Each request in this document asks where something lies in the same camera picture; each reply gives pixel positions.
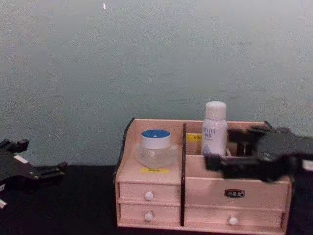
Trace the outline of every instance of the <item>blue jar lid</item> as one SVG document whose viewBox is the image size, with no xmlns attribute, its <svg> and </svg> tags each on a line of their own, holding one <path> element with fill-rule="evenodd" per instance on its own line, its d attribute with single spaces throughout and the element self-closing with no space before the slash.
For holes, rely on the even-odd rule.
<svg viewBox="0 0 313 235">
<path fill-rule="evenodd" d="M 141 135 L 146 138 L 158 139 L 158 138 L 168 137 L 171 135 L 171 133 L 169 133 L 168 131 L 164 131 L 164 130 L 147 130 L 147 131 L 142 132 Z"/>
<path fill-rule="evenodd" d="M 141 133 L 141 145 L 147 149 L 162 149 L 171 145 L 171 133 L 164 130 L 147 130 Z"/>
</svg>

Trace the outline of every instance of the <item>wooden drawer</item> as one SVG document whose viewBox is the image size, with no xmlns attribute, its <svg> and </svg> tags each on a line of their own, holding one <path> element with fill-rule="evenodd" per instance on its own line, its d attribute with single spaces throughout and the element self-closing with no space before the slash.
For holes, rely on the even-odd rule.
<svg viewBox="0 0 313 235">
<path fill-rule="evenodd" d="M 180 203 L 180 186 L 120 183 L 120 199 Z"/>
<path fill-rule="evenodd" d="M 156 224 L 160 222 L 177 222 L 180 218 L 180 207 L 129 205 L 120 204 L 121 219 L 132 219 L 142 224 Z M 152 220 L 146 220 L 146 214 L 151 213 Z"/>
<path fill-rule="evenodd" d="M 186 178 L 186 204 L 252 208 L 282 211 L 286 209 L 289 184 L 267 184 L 257 180 Z M 244 191 L 244 197 L 227 197 L 228 189 Z"/>
<path fill-rule="evenodd" d="M 230 225 L 230 218 L 237 221 L 237 225 L 280 227 L 282 213 L 279 211 L 241 211 L 209 208 L 186 207 L 185 220 L 188 222 L 226 224 Z"/>
</svg>

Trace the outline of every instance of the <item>jar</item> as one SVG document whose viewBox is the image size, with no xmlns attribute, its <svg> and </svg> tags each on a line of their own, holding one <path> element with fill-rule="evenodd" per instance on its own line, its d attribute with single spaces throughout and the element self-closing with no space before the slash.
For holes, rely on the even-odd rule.
<svg viewBox="0 0 313 235">
<path fill-rule="evenodd" d="M 162 168 L 177 161 L 178 146 L 171 143 L 170 132 L 147 130 L 141 133 L 136 159 L 148 168 Z"/>
</svg>

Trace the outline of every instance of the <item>bottle cap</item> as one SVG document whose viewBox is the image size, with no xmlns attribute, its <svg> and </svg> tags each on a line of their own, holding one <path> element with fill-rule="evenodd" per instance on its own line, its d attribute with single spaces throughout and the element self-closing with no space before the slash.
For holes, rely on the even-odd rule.
<svg viewBox="0 0 313 235">
<path fill-rule="evenodd" d="M 162 149 L 171 146 L 171 133 L 164 130 L 147 130 L 141 133 L 141 146 Z"/>
<path fill-rule="evenodd" d="M 205 118 L 216 121 L 226 119 L 226 104 L 219 101 L 208 102 L 205 106 Z"/>
</svg>

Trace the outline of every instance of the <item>drawer label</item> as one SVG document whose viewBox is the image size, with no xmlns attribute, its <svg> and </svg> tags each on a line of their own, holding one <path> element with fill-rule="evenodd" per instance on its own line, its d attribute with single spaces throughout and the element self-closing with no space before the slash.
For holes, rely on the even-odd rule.
<svg viewBox="0 0 313 235">
<path fill-rule="evenodd" d="M 241 198 L 245 196 L 245 191 L 241 189 L 226 189 L 225 196 L 232 198 Z"/>
<path fill-rule="evenodd" d="M 140 173 L 163 173 L 168 174 L 169 169 L 149 169 L 149 168 L 142 168 L 140 169 Z"/>
<path fill-rule="evenodd" d="M 188 142 L 201 142 L 202 141 L 202 134 L 186 134 L 186 141 Z"/>
</svg>

